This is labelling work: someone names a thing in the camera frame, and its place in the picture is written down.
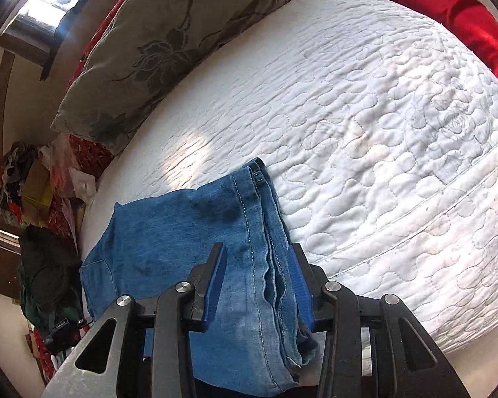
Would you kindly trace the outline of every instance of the floral pillow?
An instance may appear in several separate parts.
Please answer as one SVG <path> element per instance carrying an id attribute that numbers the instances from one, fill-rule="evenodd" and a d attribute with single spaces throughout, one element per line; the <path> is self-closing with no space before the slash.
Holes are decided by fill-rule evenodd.
<path id="1" fill-rule="evenodd" d="M 286 0 L 126 0 L 52 128 L 120 153 L 157 104 L 218 47 Z"/>

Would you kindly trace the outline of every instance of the blue gripper pad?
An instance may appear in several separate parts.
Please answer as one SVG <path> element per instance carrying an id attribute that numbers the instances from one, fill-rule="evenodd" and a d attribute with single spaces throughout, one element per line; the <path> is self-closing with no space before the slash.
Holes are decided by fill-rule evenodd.
<path id="1" fill-rule="evenodd" d="M 214 321 L 216 309 L 218 308 L 219 295 L 223 286 L 223 278 L 227 269 L 227 249 L 225 244 L 221 244 L 218 259 L 216 260 L 210 284 L 205 294 L 205 308 L 203 309 L 202 322 L 205 329 L 208 329 Z"/>
<path id="2" fill-rule="evenodd" d="M 288 249 L 288 270 L 290 270 L 291 282 L 293 291 L 297 299 L 297 307 L 299 308 L 300 317 L 304 324 L 312 331 L 315 325 L 315 317 L 313 311 L 312 295 L 308 290 L 308 285 L 304 279 L 304 274 L 300 268 L 299 260 L 295 254 L 293 246 Z"/>

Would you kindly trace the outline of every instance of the quilted stitching pattern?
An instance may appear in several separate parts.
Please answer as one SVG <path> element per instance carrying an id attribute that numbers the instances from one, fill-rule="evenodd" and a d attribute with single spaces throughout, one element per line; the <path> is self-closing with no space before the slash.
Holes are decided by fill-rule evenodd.
<path id="1" fill-rule="evenodd" d="M 294 0 L 269 15 L 181 82 L 110 165 L 83 255 L 114 202 L 195 188 L 256 156 L 292 240 L 329 276 L 400 295 L 445 351 L 498 323 L 498 80 L 440 24 L 386 0 Z"/>

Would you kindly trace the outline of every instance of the silver screw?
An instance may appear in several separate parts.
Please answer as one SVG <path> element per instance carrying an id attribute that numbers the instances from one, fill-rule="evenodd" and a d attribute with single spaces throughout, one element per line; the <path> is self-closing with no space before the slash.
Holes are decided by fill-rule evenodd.
<path id="1" fill-rule="evenodd" d="M 337 292 L 339 289 L 341 289 L 341 284 L 339 284 L 337 281 L 327 281 L 324 286 L 330 292 Z"/>
<path id="2" fill-rule="evenodd" d="M 116 300 L 117 305 L 121 307 L 125 307 L 125 305 L 129 305 L 131 303 L 131 296 L 122 295 Z"/>
<path id="3" fill-rule="evenodd" d="M 387 294 L 384 296 L 384 299 L 389 305 L 396 305 L 400 301 L 400 299 L 398 299 L 398 296 L 394 294 Z"/>
<path id="4" fill-rule="evenodd" d="M 175 285 L 175 290 L 181 292 L 182 294 L 190 291 L 192 289 L 192 285 L 187 281 L 181 281 L 181 283 L 177 283 Z"/>

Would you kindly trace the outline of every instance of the denim fabric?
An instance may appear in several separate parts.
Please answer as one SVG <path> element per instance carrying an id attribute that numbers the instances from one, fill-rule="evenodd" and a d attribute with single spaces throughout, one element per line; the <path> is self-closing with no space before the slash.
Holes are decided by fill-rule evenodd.
<path id="1" fill-rule="evenodd" d="M 122 294 L 159 295 L 204 263 L 216 241 L 227 247 L 227 271 L 214 322 L 191 334 L 194 376 L 257 396 L 297 386 L 292 371 L 316 344 L 299 329 L 289 235 L 260 159 L 197 190 L 116 204 L 80 271 L 90 314 Z"/>

